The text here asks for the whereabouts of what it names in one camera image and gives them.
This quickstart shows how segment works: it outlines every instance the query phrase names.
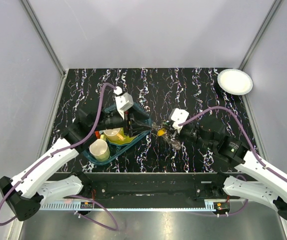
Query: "marble tabletop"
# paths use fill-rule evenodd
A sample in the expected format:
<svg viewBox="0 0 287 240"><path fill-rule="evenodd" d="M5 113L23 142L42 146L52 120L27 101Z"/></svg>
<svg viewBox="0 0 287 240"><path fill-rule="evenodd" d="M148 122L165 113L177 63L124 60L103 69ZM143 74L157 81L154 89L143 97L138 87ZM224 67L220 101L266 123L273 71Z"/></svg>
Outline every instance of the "marble tabletop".
<svg viewBox="0 0 287 240"><path fill-rule="evenodd" d="M111 83L127 90L141 108L149 113L157 125L168 120L172 109L185 109L193 116L213 106L232 110L255 144L245 106L240 96L233 96L218 87L217 77L224 68L109 68L70 69L67 74L60 103L53 123L48 149L70 125L77 110L91 101L98 108L100 89ZM114 103L113 91L104 95L104 108ZM218 110L210 114L220 119L226 131L245 141L234 119ZM213 154L191 142L182 142L175 151L162 138L151 132L132 148L107 165L97 166L82 154L66 163L59 172L118 172L118 173L198 173L219 171L213 169Z"/></svg>

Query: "blue basket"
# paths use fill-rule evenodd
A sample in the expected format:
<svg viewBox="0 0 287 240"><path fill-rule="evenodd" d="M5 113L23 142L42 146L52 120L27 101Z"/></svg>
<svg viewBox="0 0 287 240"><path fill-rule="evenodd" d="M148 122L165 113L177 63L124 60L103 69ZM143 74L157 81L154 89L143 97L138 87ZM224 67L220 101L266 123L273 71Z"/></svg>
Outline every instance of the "blue basket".
<svg viewBox="0 0 287 240"><path fill-rule="evenodd" d="M139 105L137 103L133 104L133 108L135 108L137 111L145 113L144 110L142 110ZM116 105L112 105L110 107L107 107L104 112L105 113L109 113L111 111L115 111L117 110ZM148 124L150 127L152 126L153 122L152 120L149 118L148 120L145 121L146 124ZM111 156L109 159L107 159L106 161L98 161L96 160L91 153L89 152L89 149L85 150L82 152L82 154L93 164L96 164L98 166L102 166L102 165L106 165L111 163L115 158L117 158L118 156L120 156L121 154L123 154L125 151L127 151L128 149L130 149L133 145L135 145L136 143L138 143L142 138L144 138L145 136L147 136L150 133L150 131L144 131L142 133L140 133L139 135L137 135L137 137L131 141L131 143L128 144L123 144L123 145L116 145L114 143L111 143L109 141L107 141L108 147L109 147L109 151L110 154L111 153L115 153L113 154L113 156Z"/></svg>

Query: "metallic floor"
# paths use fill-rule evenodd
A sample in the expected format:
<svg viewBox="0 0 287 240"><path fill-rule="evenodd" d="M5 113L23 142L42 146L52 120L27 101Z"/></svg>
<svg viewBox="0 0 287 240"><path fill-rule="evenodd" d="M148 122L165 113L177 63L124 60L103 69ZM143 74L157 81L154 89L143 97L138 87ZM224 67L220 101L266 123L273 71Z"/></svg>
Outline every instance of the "metallic floor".
<svg viewBox="0 0 287 240"><path fill-rule="evenodd" d="M241 207L232 203L232 212ZM70 212L39 211L25 221L19 240L285 240L276 212L250 202L232 217L203 217L190 212L112 212L119 232L106 230ZM113 227L102 211L89 217Z"/></svg>

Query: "cable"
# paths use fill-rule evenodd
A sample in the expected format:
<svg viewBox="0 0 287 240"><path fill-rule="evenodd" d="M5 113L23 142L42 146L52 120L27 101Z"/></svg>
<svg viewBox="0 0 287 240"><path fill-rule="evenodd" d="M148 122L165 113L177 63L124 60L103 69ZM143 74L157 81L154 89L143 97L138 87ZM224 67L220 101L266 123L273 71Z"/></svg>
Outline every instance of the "cable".
<svg viewBox="0 0 287 240"><path fill-rule="evenodd" d="M102 224L101 222L98 222L96 220L93 220L92 218L90 217L87 217L85 215L81 215L79 214L79 217L81 218L84 218L84 219L87 219L95 224L98 224L99 226L105 228L105 229L108 229L108 230L111 230L111 231L119 231L119 227L118 227L118 224L117 224L117 221L116 219L114 218L114 216L107 210L107 208L105 208L103 205L101 205L99 202L95 201L95 200L92 200L92 199L89 199L89 198L86 198L86 197L83 197L83 196L78 196L78 195L71 195L69 197L72 197L72 198L78 198L78 199L83 199L83 200L86 200L88 202L91 202L93 205L97 204L99 207L101 207L108 215L109 217L112 219L114 225L115 225L115 228L112 228L110 226L107 226L107 225L104 225Z"/></svg>
<svg viewBox="0 0 287 240"><path fill-rule="evenodd" d="M237 175L236 178L241 178L242 180L244 180L245 182L247 182L246 178L243 175ZM245 200L243 206L238 210L235 211L233 213L229 213L228 215L214 215L214 214L202 214L202 213L197 213L197 212L191 212L191 214L197 215L197 216L202 216L202 217L216 217L216 218L220 218L220 217L229 217L229 216L234 216L237 214L240 214L248 205L248 199Z"/></svg>
<svg viewBox="0 0 287 240"><path fill-rule="evenodd" d="M101 109L102 109L102 106L103 106L103 101L104 101L104 92L105 92L105 88L106 87L111 87L112 89L116 90L117 88L110 84L110 83L105 83L102 88L101 88L101 91L100 91L100 97L99 97L99 104L98 104L98 112L97 112L97 115L95 117L95 120L94 120L94 123L93 123L93 126L92 126L92 129L90 130L90 132L88 133L88 135L80 140L79 142L75 143L75 144L72 144L70 146L66 146L66 147L63 147L63 148L60 148L54 152L51 152L50 153L50 156L52 157L53 155L57 154L57 153L60 153L64 150L67 150L67 149L73 149L81 144L83 144L84 142L86 142L90 137L91 135L94 133L96 127L97 127L97 124L99 122L99 118L100 118L100 113L101 113ZM9 197L9 195L18 187L18 185L20 183L23 183L24 182L24 179L33 171L35 170L39 165L41 165L44 161L46 161L47 159L50 158L50 156L45 156L43 159L41 159L39 162L37 162L32 168L30 168L21 178L21 181L18 181L15 185L12 186L12 188L4 195L4 197L2 198L1 202L0 202L0 210L2 209L2 206L4 205L5 201L7 200L7 198ZM7 225L8 223L12 222L14 219L16 219L16 217L14 216L13 218L9 219L8 221L5 221L5 222L0 222L0 226L4 226L4 225Z"/></svg>
<svg viewBox="0 0 287 240"><path fill-rule="evenodd" d="M241 132L242 132L242 134L244 135L244 137L245 137L245 139L246 139L248 145L250 146L250 149L251 149L251 151L252 151L252 153L253 153L255 159L256 159L265 169L267 169L269 172L273 173L275 176L277 176L278 178L284 180L284 181L287 183L287 178L285 178L284 176L280 175L278 172L276 172L275 170L271 169L270 167L267 167L267 165L261 160L261 158L259 157L259 155L256 153L255 148L254 148L253 144L251 143L249 137L247 136L247 133L246 133L246 131L245 131L244 128L243 128L243 125L240 123L240 121L238 120L237 116L236 116L231 110L229 110L228 108L225 108L225 107L223 107L223 106L213 106L213 107L209 107L209 108L207 108L206 110L204 110L204 111L198 113L197 115L193 116L192 118L188 119L187 121L178 124L178 126L179 126L179 127L184 126L184 125L186 125L186 124L192 122L193 120L199 118L200 116L204 115L205 113L210 112L210 111L212 111L212 110L217 110L217 109L219 109L219 110L225 110L226 112L228 112L228 113L234 118L234 120L237 122L237 124L238 124L238 126L239 126L239 128L240 128L240 130L241 130Z"/></svg>

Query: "purple cable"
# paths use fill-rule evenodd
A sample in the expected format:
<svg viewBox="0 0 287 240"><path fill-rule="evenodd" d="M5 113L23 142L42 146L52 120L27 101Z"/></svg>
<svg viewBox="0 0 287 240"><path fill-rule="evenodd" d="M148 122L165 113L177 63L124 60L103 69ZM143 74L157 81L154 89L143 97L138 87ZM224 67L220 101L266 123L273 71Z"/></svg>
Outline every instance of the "purple cable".
<svg viewBox="0 0 287 240"><path fill-rule="evenodd" d="M97 127L97 124L99 122L99 118L100 118L100 113L101 113L101 110L102 110L102 106L103 106L103 101L104 101L104 92L105 92L105 88L109 86L111 87L112 89L116 90L117 88L110 84L110 83L105 83L102 88L101 88L101 91L100 91L100 97L99 97L99 105L98 105L98 112L97 112L97 115L95 117L95 120L94 120L94 123L93 123L93 126L92 126L92 129L90 130L90 132L88 133L88 135L80 140L79 142L75 143L75 144L72 144L70 146L66 146L66 147L63 147L63 148L60 148L54 152L51 152L50 155L53 156L57 153L60 153L64 150L67 150L67 149L73 149L75 147L78 147L79 145L83 144L84 142L86 142L90 137L91 135L94 133L96 127ZM4 197L2 198L1 202L0 202L0 210L2 209L6 199L9 197L9 195L16 189L16 187L18 187L18 185L20 183L22 183L24 181L24 179L33 171L35 170L40 164L42 164L44 161L46 161L47 159L49 159L50 156L45 156L43 159L41 159L38 163L36 163L32 168L30 168L21 178L21 181L18 181L15 185L12 186L12 188L4 195ZM16 219L16 217L14 216L13 218L9 219L8 221L5 221L5 222L0 222L0 226L4 226L4 225L7 225L8 223L12 222L14 219Z"/></svg>
<svg viewBox="0 0 287 240"><path fill-rule="evenodd" d="M241 178L242 180L244 180L245 182L247 182L246 178L243 175L237 175L236 178ZM243 206L238 210L235 211L233 213L229 213L228 215L219 215L219 217L229 217L229 216L234 216L237 214L240 214L248 205L248 199L245 200ZM197 212L191 212L193 215L197 215L197 216L202 216L202 217L218 217L218 215L214 215L214 214L202 214L202 213L197 213Z"/></svg>
<svg viewBox="0 0 287 240"><path fill-rule="evenodd" d="M86 200L88 202L91 202L93 204L97 204L99 207L101 207L108 215L109 217L112 219L114 225L115 225L115 228L112 228L110 226L107 226L107 225L104 225L102 224L101 222L98 222L96 220L93 220L91 219L90 217L87 217L87 216L84 216L84 215L81 215L79 214L80 217L84 218L84 219L87 219L95 224L98 224L99 226L105 228L105 229L108 229L108 230L111 230L111 231L119 231L119 227L118 227L118 224L117 224L117 221L116 219L114 218L114 216L107 210L107 208L105 208L103 205L101 205L99 202L95 201L95 200L92 200L92 199L89 199L89 198L86 198L86 197L83 197L83 196L78 196L78 195L71 195L69 197L72 197L72 198L77 198L77 199L83 199L83 200Z"/></svg>
<svg viewBox="0 0 287 240"><path fill-rule="evenodd" d="M178 126L184 126L190 122L192 122L193 120L199 118L200 116L204 115L205 113L207 112L210 112L212 110L217 110L217 109L220 109L220 110L225 110L226 112L228 112L233 118L234 120L237 122L242 134L244 135L248 145L250 146L250 149L255 157L255 159L264 167L266 168L269 172L273 173L274 175L276 175L278 178L284 180L286 183L287 183L287 178L285 178L284 176L280 175L278 172L276 172L275 170L271 169L270 167L266 167L266 164L260 159L259 155L256 153L255 151L255 148L252 144L252 142L250 141L249 137L247 136L247 133L246 131L244 130L243 128L243 125L240 123L240 121L238 120L237 116L231 111L229 110L228 108L225 108L223 106L213 106L213 107L209 107L207 108L206 110L198 113L197 115L193 116L192 118L188 119L187 121L183 122L183 123L180 123L178 124Z"/></svg>

